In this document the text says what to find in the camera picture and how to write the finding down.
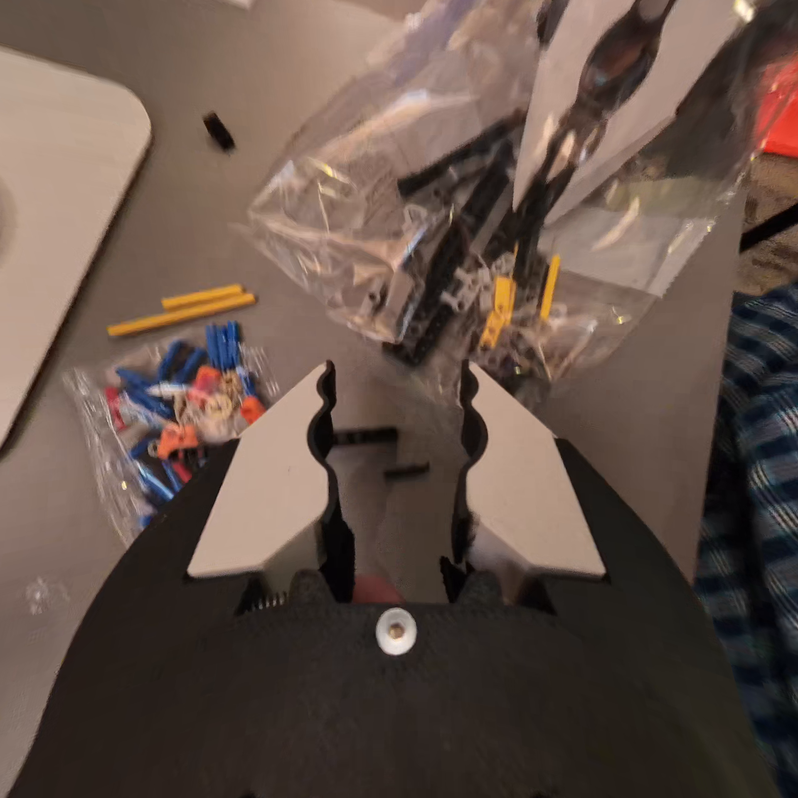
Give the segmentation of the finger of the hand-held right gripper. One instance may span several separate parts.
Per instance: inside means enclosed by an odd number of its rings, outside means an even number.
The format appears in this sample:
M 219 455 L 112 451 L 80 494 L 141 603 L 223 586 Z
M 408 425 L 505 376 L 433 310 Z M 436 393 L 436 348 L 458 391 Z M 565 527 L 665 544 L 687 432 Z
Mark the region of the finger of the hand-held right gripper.
M 574 172 L 546 220 L 556 222 L 575 209 L 662 132 L 714 56 L 751 21 L 751 2 L 676 2 L 649 73 L 611 115 L 602 141 Z
M 553 135 L 572 108 L 587 59 L 632 1 L 570 1 L 542 49 L 517 156 L 512 206 L 518 208 L 542 166 Z

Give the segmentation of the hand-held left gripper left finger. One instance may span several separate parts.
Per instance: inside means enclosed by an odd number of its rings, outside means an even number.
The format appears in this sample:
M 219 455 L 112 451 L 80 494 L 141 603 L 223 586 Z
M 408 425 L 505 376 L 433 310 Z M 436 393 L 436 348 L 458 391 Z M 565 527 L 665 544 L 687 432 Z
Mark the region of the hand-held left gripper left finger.
M 355 582 L 354 533 L 345 522 L 334 446 L 332 361 L 313 369 L 238 439 L 187 574 L 256 574 L 287 593 L 301 571 L 320 571 L 338 602 Z

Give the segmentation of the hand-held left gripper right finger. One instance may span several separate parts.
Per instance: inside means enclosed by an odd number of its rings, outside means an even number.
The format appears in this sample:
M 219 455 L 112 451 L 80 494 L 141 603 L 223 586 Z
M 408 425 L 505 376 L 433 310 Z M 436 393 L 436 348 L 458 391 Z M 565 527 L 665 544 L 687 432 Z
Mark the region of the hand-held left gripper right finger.
M 524 602 L 544 577 L 599 582 L 606 565 L 567 473 L 555 434 L 487 371 L 461 366 L 461 446 L 452 556 L 441 557 L 447 599 L 490 573 L 504 602 Z

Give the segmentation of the black lego beam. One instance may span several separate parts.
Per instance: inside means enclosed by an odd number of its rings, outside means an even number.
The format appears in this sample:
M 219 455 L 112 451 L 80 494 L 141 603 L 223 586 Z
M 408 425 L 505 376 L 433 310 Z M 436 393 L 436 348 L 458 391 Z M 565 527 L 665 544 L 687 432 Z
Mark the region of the black lego beam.
M 395 444 L 399 432 L 394 426 L 339 429 L 334 432 L 334 447 Z

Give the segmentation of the large bag of black lego parts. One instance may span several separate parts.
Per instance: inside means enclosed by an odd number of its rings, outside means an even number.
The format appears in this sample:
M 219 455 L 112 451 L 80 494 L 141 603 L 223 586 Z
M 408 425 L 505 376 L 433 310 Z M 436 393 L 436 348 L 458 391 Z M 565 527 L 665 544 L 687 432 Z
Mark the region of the large bag of black lego parts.
M 633 2 L 588 57 L 513 208 L 539 57 L 567 3 L 427 3 L 305 124 L 247 211 L 263 254 L 430 393 L 454 394 L 469 359 L 534 403 L 604 360 L 740 183 L 676 177 L 684 99 L 612 177 L 546 220 L 649 73 L 676 3 Z M 752 19 L 773 14 L 766 67 L 796 54 L 796 2 L 751 3 Z

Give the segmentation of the small bag of colourful lego pins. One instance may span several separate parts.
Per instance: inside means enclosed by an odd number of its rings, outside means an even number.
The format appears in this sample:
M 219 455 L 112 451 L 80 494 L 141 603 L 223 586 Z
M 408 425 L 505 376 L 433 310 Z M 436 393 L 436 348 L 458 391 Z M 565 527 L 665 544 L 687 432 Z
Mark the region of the small bag of colourful lego pins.
M 266 349 L 235 321 L 73 368 L 64 382 L 99 500 L 126 547 L 281 395 Z

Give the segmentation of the long yellow lego axle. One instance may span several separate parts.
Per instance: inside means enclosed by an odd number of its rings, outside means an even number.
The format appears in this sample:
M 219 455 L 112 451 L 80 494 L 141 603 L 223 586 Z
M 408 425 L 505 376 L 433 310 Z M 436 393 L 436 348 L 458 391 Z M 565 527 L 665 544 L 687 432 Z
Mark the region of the long yellow lego axle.
M 226 298 L 218 298 L 204 303 L 188 305 L 176 310 L 167 310 L 160 314 L 110 325 L 106 328 L 106 332 L 110 337 L 134 336 L 198 319 L 209 318 L 217 314 L 254 305 L 256 302 L 257 298 L 254 294 L 236 294 Z

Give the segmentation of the short yellow lego axle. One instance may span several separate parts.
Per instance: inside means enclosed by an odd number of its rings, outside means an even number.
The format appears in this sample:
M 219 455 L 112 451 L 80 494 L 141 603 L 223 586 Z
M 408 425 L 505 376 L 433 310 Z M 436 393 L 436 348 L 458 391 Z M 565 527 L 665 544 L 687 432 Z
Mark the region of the short yellow lego axle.
M 217 303 L 219 301 L 236 298 L 245 293 L 245 289 L 240 284 L 218 286 L 204 291 L 196 291 L 189 294 L 165 297 L 160 300 L 164 311 L 173 312 L 186 310 L 195 305 Z

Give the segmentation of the small black lego piece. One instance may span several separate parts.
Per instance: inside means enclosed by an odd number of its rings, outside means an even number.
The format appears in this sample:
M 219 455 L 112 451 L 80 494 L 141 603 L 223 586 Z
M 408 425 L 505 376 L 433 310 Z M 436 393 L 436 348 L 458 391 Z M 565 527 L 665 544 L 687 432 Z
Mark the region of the small black lego piece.
M 231 153 L 235 150 L 233 135 L 216 113 L 204 115 L 203 123 L 209 138 L 221 152 Z

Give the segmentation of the red object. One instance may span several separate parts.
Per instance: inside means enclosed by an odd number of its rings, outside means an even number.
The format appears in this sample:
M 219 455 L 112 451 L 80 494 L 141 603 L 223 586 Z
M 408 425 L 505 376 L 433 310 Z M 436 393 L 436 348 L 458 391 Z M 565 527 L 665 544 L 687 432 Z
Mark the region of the red object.
M 756 134 L 762 153 L 797 158 L 797 55 L 770 65 L 760 82 Z

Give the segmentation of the person's blue plaid shirt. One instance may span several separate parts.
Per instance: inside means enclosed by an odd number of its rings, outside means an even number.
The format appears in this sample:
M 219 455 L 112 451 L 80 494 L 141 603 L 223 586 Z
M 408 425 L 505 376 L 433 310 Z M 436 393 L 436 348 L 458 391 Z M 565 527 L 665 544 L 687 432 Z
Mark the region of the person's blue plaid shirt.
M 797 287 L 733 305 L 693 588 L 782 796 L 797 796 Z

